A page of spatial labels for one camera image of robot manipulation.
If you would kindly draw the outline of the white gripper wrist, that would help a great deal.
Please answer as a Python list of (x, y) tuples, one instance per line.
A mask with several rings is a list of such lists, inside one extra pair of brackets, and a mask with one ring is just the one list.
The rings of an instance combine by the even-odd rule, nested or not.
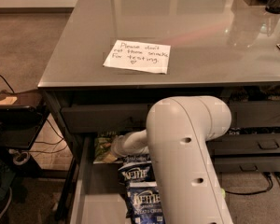
[(111, 143), (111, 153), (106, 153), (103, 162), (112, 163), (118, 158), (125, 157), (127, 152), (124, 148), (125, 137), (123, 135), (116, 136)]

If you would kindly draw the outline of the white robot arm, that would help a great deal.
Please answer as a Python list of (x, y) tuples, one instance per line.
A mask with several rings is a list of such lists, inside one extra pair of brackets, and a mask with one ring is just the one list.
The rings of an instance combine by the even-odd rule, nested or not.
[(233, 224), (206, 146), (230, 126), (230, 109), (216, 97), (165, 98), (143, 131), (115, 138), (111, 153), (149, 153), (166, 224)]

